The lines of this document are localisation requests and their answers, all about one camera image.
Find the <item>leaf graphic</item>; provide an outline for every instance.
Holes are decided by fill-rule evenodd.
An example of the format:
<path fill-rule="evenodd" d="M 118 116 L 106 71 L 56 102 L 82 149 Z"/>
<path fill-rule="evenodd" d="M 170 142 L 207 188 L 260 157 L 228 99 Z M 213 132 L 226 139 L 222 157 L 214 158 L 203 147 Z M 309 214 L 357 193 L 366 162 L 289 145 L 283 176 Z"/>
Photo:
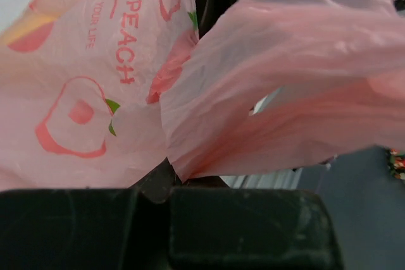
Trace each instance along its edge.
<path fill-rule="evenodd" d="M 192 26 L 194 28 L 194 30 L 198 29 L 198 20 L 197 20 L 197 12 L 193 11 L 193 12 L 188 12 L 189 14 L 189 18 L 192 21 Z"/>
<path fill-rule="evenodd" d="M 113 114 L 114 114 L 114 113 L 116 112 L 116 110 L 118 110 L 118 108 L 120 107 L 120 105 L 119 105 L 117 102 L 112 101 L 111 99 L 106 99 L 106 103 L 107 103 L 107 106 L 111 109 L 111 112 L 112 112 Z M 114 136 L 116 136 L 115 131 L 114 131 L 114 128 L 113 128 L 113 120 L 111 120 L 111 121 L 109 122 L 108 130 L 109 130 L 109 132 L 110 132 L 111 134 L 113 134 Z"/>

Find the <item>pink plastic bag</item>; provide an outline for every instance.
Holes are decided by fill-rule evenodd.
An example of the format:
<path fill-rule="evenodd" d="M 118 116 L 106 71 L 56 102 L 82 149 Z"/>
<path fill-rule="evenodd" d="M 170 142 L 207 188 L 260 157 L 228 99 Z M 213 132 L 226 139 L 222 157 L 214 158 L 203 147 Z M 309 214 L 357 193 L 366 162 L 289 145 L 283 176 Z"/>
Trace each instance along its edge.
<path fill-rule="evenodd" d="M 159 96 L 197 42 L 195 13 L 194 0 L 33 0 L 0 35 L 0 189 L 127 187 L 159 164 Z"/>
<path fill-rule="evenodd" d="M 239 0 L 161 96 L 168 158 L 186 180 L 405 149 L 404 83 L 405 20 L 392 0 Z"/>

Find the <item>crumpled plastic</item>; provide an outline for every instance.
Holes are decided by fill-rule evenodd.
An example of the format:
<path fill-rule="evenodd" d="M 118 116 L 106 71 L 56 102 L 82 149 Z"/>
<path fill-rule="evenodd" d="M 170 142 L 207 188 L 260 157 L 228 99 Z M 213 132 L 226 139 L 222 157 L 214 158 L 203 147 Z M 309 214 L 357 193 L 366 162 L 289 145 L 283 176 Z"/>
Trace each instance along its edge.
<path fill-rule="evenodd" d="M 404 49 L 392 0 L 239 0 L 200 41 L 194 0 L 33 0 L 0 35 L 0 189 L 405 149 Z"/>

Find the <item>gray floor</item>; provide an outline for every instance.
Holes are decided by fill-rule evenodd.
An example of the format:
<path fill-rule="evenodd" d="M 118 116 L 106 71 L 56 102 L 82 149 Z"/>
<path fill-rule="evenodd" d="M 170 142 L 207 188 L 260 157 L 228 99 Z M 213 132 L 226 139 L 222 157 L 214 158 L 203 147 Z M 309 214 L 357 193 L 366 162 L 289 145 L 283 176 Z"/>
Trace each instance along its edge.
<path fill-rule="evenodd" d="M 405 269 L 405 185 L 386 164 L 379 148 L 340 156 L 321 184 L 347 270 Z M 316 189 L 320 171 L 305 169 L 298 188 Z"/>

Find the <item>translucent pink bag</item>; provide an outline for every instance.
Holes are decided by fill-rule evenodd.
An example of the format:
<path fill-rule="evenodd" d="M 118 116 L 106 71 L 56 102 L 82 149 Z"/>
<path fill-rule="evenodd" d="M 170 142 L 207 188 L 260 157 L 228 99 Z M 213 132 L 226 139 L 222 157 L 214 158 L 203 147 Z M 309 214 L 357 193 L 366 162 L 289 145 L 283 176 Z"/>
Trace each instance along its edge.
<path fill-rule="evenodd" d="M 0 36 L 0 189 L 134 184 L 196 42 L 194 0 L 33 0 Z"/>
<path fill-rule="evenodd" d="M 168 158 L 186 180 L 403 149 L 404 83 L 405 20 L 392 0 L 239 0 L 161 96 Z"/>

